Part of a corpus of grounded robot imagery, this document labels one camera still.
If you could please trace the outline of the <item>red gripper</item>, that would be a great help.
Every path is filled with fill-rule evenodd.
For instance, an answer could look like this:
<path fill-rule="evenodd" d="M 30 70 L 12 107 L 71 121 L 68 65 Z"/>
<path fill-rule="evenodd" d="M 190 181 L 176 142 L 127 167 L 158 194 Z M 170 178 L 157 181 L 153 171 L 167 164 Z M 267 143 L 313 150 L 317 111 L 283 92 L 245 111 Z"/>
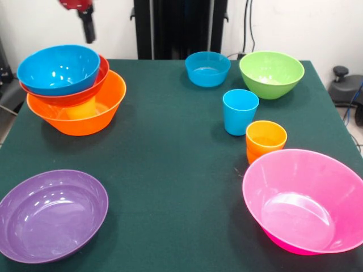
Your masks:
<path fill-rule="evenodd" d="M 92 0 L 59 0 L 59 3 L 67 10 L 84 10 L 78 11 L 78 16 L 82 21 L 85 33 L 86 43 L 91 44 L 96 40 L 92 14 L 94 8 Z"/>

